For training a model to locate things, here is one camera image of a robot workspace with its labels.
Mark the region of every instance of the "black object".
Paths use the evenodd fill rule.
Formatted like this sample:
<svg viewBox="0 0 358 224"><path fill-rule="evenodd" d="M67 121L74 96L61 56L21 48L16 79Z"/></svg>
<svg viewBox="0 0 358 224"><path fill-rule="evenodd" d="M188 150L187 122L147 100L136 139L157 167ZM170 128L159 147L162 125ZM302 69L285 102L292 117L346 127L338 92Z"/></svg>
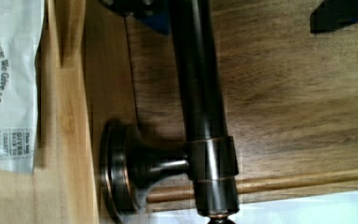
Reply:
<svg viewBox="0 0 358 224"><path fill-rule="evenodd" d="M105 203L115 222L126 222L145 209L156 183L187 174L199 214L211 223L233 223L227 217L239 211L238 165L227 134L209 3L175 0L169 9L186 142L176 150L151 147L136 127L108 122L101 144Z"/></svg>
<svg viewBox="0 0 358 224"><path fill-rule="evenodd" d="M324 0L310 15L310 32L332 32L358 22L358 0Z"/></svg>

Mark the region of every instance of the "white packaging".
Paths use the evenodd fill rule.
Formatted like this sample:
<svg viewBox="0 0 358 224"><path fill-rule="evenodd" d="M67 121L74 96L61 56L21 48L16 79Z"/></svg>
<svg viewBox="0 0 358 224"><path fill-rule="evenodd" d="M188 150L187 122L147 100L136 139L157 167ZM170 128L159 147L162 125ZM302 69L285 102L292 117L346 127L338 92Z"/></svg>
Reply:
<svg viewBox="0 0 358 224"><path fill-rule="evenodd" d="M35 55L44 0L0 0L0 169L31 173L37 125Z"/></svg>

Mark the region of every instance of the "wooden surface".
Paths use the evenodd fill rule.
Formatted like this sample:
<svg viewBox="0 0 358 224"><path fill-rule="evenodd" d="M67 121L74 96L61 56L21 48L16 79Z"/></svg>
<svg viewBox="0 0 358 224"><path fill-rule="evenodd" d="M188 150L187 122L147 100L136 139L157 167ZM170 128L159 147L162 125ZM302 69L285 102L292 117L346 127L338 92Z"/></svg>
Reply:
<svg viewBox="0 0 358 224"><path fill-rule="evenodd" d="M0 224L108 223L98 177L108 119L138 123L147 141L183 140L171 39L87 1L82 42L83 3L48 1L40 153L33 176L0 171ZM358 24L310 35L310 0L212 6L241 201L358 189ZM191 199L178 176L153 190L148 211L194 207Z"/></svg>
<svg viewBox="0 0 358 224"><path fill-rule="evenodd" d="M98 1L87 1L84 56L100 221L111 223L100 195L98 172L101 134L103 126L110 119L136 124L136 110L125 22Z"/></svg>
<svg viewBox="0 0 358 224"><path fill-rule="evenodd" d="M46 3L36 59L40 134L34 174L0 171L0 224L97 224L81 50L85 1Z"/></svg>
<svg viewBox="0 0 358 224"><path fill-rule="evenodd" d="M358 181L358 24L311 35L309 15L317 6L310 0L212 1L242 202L330 193L334 183L351 190L347 184ZM134 19L128 20L128 34L143 135L182 141L171 38ZM286 191L277 197L277 190ZM252 193L263 196L246 200ZM191 194L189 182L180 176L161 183L148 200L189 204ZM178 204L163 207L183 208Z"/></svg>

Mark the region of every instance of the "round mounting base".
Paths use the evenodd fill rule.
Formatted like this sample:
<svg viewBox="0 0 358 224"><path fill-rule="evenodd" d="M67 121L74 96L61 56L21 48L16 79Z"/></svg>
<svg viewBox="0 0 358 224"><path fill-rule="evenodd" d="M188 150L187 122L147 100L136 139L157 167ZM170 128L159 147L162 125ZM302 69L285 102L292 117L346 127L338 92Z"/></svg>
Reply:
<svg viewBox="0 0 358 224"><path fill-rule="evenodd" d="M144 210L127 169L127 157L136 135L133 130L131 126L109 121L101 140L101 192L107 211L116 223L126 223L130 215Z"/></svg>

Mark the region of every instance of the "oil-rubbed bronze towel bar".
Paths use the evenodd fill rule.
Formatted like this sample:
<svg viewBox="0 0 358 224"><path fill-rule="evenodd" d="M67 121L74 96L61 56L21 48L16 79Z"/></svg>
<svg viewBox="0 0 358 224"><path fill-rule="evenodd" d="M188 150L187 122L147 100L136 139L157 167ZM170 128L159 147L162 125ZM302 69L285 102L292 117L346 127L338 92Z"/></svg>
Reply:
<svg viewBox="0 0 358 224"><path fill-rule="evenodd" d="M117 14L144 18L164 10L165 1L115 0L103 3ZM145 209L148 192L160 180L187 174L200 215L210 223L232 223L239 211L234 176L238 165L227 133L208 0L169 1L172 39L184 115L182 150L143 142L136 127L109 122L101 144L103 195L112 219Z"/></svg>

